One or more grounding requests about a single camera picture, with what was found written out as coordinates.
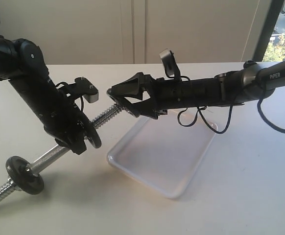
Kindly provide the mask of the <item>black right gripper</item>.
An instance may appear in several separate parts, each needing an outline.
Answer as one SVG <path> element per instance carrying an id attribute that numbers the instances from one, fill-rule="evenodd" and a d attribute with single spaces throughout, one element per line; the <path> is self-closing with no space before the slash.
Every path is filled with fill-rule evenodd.
<path id="1" fill-rule="evenodd" d="M 143 100 L 143 90 L 150 98 Z M 139 72 L 111 87 L 113 97 L 124 97 L 140 116 L 158 119 L 166 110 L 197 106 L 218 106 L 225 103 L 221 83 L 215 78 L 186 81 L 154 79 Z"/>

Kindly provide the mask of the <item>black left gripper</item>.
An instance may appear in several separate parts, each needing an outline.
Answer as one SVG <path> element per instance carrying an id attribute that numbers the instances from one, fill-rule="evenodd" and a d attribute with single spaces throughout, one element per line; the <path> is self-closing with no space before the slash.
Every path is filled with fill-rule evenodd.
<path id="1" fill-rule="evenodd" d="M 87 117 L 77 107 L 66 109 L 48 118 L 44 130 L 55 138 L 56 142 L 80 155 L 86 151 L 84 138 L 87 129 Z"/>

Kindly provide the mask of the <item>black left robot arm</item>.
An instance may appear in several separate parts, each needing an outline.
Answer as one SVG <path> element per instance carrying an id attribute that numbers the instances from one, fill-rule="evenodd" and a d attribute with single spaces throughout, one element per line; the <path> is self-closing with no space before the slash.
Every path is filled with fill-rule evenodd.
<path id="1" fill-rule="evenodd" d="M 7 80 L 61 146 L 80 155 L 86 150 L 81 113 L 74 100 L 57 89 L 42 51 L 25 39 L 0 38 L 0 81 Z"/>

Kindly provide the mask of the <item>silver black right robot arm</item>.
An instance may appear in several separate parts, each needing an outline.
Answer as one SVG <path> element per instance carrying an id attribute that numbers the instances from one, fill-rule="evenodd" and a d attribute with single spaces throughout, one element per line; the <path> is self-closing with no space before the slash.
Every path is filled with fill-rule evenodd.
<path id="1" fill-rule="evenodd" d="M 285 61 L 267 68 L 246 61 L 241 70 L 196 80 L 155 79 L 138 72 L 113 85 L 107 95 L 135 117 L 158 119 L 171 109 L 243 105 L 262 96 L 267 98 L 284 86 Z"/>

